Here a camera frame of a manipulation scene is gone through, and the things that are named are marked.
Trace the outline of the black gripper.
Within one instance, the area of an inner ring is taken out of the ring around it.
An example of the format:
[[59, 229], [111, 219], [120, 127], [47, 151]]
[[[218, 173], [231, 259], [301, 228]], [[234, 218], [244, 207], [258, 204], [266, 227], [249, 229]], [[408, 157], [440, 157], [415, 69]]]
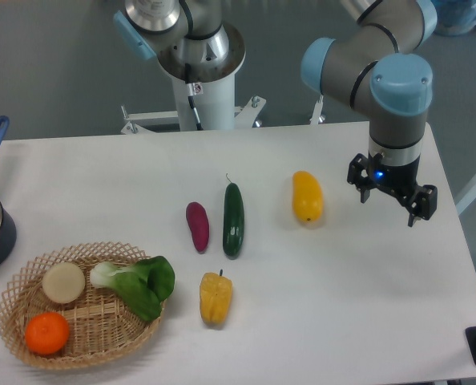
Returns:
[[438, 188], [431, 184], [418, 185], [419, 159], [401, 166], [387, 165], [383, 160], [381, 153], [369, 151], [368, 159], [359, 153], [350, 161], [347, 182], [360, 193], [361, 203], [369, 199], [371, 189], [377, 189], [407, 205], [409, 227], [418, 220], [428, 221], [437, 210]]

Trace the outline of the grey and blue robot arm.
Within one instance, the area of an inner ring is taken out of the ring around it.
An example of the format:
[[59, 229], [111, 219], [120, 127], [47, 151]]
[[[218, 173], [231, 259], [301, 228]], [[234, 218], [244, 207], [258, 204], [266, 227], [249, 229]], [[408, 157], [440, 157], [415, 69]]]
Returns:
[[[415, 50], [434, 32], [430, 1], [345, 1], [358, 25], [348, 40], [319, 38], [301, 60], [303, 83], [369, 121], [369, 150], [349, 164], [347, 181], [366, 201], [376, 189], [409, 219], [428, 220], [438, 191], [417, 182], [422, 138], [433, 98], [433, 72]], [[184, 131], [232, 129], [234, 95], [212, 84], [233, 80], [244, 61], [240, 33], [218, 1], [127, 1], [113, 17], [123, 41], [143, 60], [158, 59], [173, 81]]]

